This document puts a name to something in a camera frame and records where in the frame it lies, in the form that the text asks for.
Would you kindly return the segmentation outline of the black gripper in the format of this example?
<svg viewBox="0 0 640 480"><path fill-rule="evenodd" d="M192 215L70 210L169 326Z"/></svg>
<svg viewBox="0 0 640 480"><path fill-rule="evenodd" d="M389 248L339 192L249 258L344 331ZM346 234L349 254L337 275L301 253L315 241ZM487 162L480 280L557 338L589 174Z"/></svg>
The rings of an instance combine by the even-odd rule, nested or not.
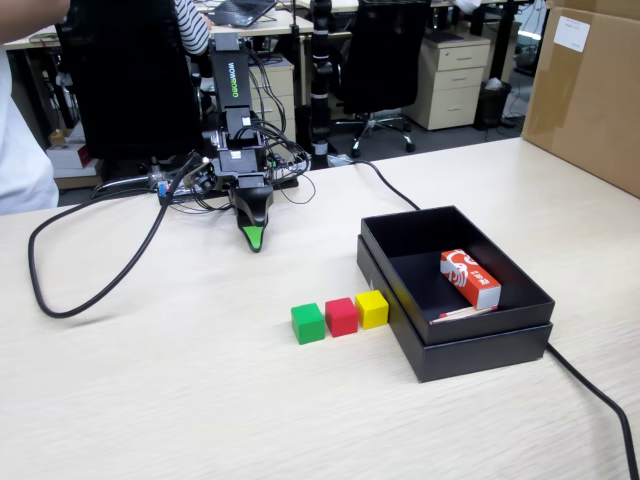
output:
<svg viewBox="0 0 640 480"><path fill-rule="evenodd" d="M268 224L268 209L273 204L264 149L219 149L215 158L215 189L233 189L238 226L242 227L251 251L259 253Z"/></svg>

